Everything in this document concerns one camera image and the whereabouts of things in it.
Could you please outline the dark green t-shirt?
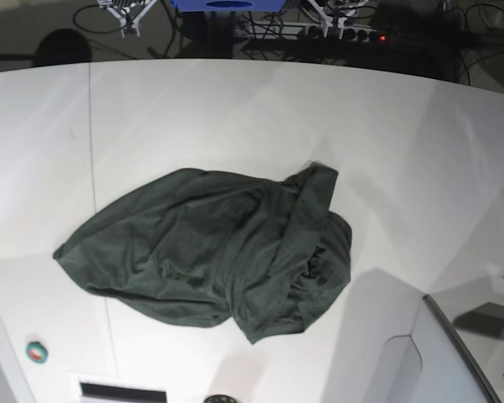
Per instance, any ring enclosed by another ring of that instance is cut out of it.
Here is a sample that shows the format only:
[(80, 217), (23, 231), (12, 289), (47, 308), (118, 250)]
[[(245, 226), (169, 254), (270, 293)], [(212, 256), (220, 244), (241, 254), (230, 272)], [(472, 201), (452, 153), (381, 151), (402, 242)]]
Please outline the dark green t-shirt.
[(53, 257), (84, 291), (166, 324), (231, 319), (251, 343), (305, 332), (350, 282), (337, 179), (317, 163), (283, 181), (180, 169), (103, 208)]

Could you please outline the white power strip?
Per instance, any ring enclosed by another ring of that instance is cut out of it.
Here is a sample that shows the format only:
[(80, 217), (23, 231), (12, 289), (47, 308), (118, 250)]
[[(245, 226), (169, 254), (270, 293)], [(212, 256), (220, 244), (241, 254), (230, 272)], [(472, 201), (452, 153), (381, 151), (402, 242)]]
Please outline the white power strip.
[(386, 44), (386, 30), (369, 26), (353, 25), (343, 28), (324, 28), (316, 24), (268, 24), (259, 21), (244, 22), (235, 30), (239, 39), (339, 39), (344, 42)]

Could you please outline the green red emergency button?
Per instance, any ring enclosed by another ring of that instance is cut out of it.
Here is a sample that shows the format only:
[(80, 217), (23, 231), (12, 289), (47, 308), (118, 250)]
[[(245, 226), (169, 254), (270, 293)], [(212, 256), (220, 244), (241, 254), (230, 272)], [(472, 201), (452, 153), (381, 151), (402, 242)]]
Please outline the green red emergency button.
[(36, 341), (29, 342), (26, 345), (25, 353), (29, 360), (36, 364), (44, 364), (49, 357), (47, 348)]

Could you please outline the black round knob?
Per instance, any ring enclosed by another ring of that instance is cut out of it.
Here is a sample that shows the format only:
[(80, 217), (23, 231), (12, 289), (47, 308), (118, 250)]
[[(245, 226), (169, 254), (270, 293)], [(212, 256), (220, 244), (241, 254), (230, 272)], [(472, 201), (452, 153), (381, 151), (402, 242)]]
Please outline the black round knob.
[(238, 401), (229, 395), (210, 395), (203, 403), (238, 403)]

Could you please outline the grey monitor frame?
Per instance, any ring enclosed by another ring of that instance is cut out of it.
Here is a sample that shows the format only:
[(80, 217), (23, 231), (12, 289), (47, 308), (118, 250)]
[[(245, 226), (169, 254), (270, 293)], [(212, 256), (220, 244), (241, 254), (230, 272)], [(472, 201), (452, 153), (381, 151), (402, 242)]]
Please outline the grey monitor frame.
[(457, 354), (465, 363), (466, 369), (469, 371), (472, 379), (477, 384), (481, 394), (484, 397), (484, 402), (501, 403), (500, 397), (495, 392), (490, 381), (486, 378), (486, 375), (484, 374), (480, 365), (478, 365), (470, 350), (466, 347), (465, 343), (454, 329), (452, 323), (445, 316), (444, 312), (439, 307), (437, 302), (430, 295), (425, 295), (423, 297), (423, 302), (430, 310), (433, 317), (437, 320), (440, 327), (443, 329)]

